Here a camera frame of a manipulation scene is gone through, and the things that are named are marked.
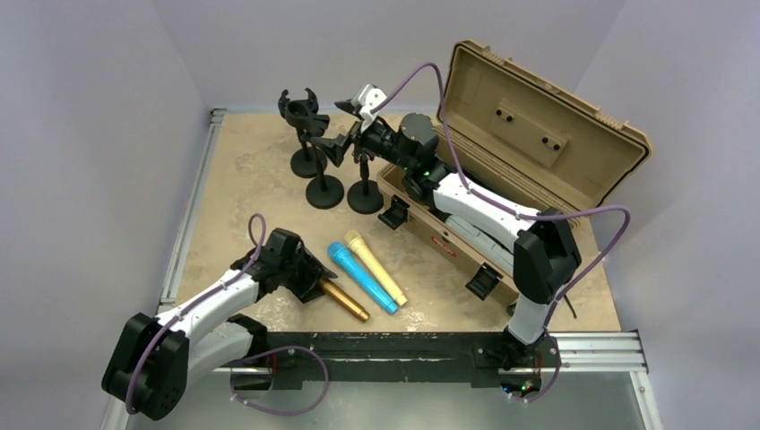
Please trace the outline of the black stand with blue mic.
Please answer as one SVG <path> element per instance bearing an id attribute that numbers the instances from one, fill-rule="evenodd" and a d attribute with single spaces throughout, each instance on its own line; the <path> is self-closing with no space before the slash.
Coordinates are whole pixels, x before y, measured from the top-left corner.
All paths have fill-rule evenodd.
<path id="1" fill-rule="evenodd" d="M 384 198 L 378 190 L 377 182 L 369 178 L 369 162 L 373 159 L 374 156 L 366 149 L 355 155 L 359 168 L 359 181 L 350 187 L 347 202 L 350 208 L 359 214 L 376 213 L 384 205 Z"/>

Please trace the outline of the cream beige microphone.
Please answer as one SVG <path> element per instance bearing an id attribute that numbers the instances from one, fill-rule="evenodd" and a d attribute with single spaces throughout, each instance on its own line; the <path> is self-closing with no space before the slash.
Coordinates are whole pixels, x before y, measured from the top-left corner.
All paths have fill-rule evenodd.
<path id="1" fill-rule="evenodd" d="M 402 289 L 392 278 L 386 268 L 370 250 L 363 236 L 355 229 L 349 230 L 343 237 L 347 247 L 364 263 L 379 285 L 398 306 L 408 303 Z"/>

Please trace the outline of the black shock mount mic stand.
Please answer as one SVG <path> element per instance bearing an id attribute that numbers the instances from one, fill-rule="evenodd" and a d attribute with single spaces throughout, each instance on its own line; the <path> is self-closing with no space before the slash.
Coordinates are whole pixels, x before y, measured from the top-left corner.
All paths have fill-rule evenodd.
<path id="1" fill-rule="evenodd" d="M 328 115 L 318 113 L 319 103 L 315 93 L 305 88 L 305 99 L 290 99 L 289 91 L 283 90 L 278 100 L 281 117 L 296 131 L 301 149 L 297 150 L 290 159 L 292 172 L 301 178 L 313 178 L 317 171 L 324 171 L 326 156 L 321 150 L 308 147 L 312 137 L 324 135 L 330 123 Z"/>

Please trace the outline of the black stand with brown mic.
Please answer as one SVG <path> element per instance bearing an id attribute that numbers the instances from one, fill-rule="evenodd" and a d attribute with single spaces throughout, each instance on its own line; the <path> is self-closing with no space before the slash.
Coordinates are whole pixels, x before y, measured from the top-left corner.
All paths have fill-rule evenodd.
<path id="1" fill-rule="evenodd" d="M 306 198 L 311 206 L 320 210 L 335 207 L 341 202 L 344 195 L 340 180 L 324 173 L 327 164 L 326 156 L 309 141 L 312 137 L 322 137 L 329 123 L 330 118 L 327 115 L 306 113 L 303 116 L 298 116 L 298 124 L 302 129 L 299 139 L 302 142 L 309 143 L 314 155 L 315 178 L 307 185 Z"/>

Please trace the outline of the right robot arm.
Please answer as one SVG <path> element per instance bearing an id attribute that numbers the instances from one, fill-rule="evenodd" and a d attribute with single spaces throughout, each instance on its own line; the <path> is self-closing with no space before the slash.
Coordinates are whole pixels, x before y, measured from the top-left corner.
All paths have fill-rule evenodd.
<path id="1" fill-rule="evenodd" d="M 388 161 L 402 170 L 402 186 L 413 201 L 466 221 L 501 245 L 513 258 L 512 279 L 519 292 L 503 351 L 517 365 L 537 355 L 550 305 L 582 262 L 561 211 L 521 206 L 460 176 L 455 165 L 438 155 L 439 135 L 431 118 L 420 113 L 405 115 L 398 128 L 381 117 L 371 125 L 358 120 L 346 134 L 311 142 L 334 165 L 343 162 L 349 148 Z"/>

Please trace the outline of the brown gold microphone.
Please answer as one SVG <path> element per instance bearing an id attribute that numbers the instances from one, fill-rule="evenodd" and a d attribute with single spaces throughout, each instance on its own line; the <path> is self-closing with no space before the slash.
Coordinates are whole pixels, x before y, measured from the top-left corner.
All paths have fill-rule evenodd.
<path id="1" fill-rule="evenodd" d="M 319 280 L 319 285 L 328 297 L 360 322 L 366 323 L 369 320 L 370 313 L 368 310 L 335 282 L 330 279 L 322 278 Z"/>

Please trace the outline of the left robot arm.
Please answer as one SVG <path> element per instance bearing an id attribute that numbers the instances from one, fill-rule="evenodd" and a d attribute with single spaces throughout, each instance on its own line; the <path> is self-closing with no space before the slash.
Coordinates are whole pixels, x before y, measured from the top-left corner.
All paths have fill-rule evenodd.
<path id="1" fill-rule="evenodd" d="M 155 316 L 132 316 L 101 388 L 123 401 L 128 414 L 158 421 L 199 377 L 231 363 L 257 366 L 282 351 L 272 347 L 266 326 L 242 309 L 278 288 L 308 303 L 324 295 L 321 281 L 336 277 L 300 235 L 275 228 L 201 293 Z"/>

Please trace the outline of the blue microphone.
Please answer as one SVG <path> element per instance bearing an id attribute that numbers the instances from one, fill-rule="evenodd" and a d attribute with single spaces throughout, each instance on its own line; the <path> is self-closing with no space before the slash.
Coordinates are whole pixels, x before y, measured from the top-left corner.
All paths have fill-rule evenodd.
<path id="1" fill-rule="evenodd" d="M 334 241 L 328 245 L 327 253 L 331 260 L 343 269 L 376 304 L 388 314 L 397 313 L 399 306 L 375 278 L 354 259 L 346 245 Z"/>

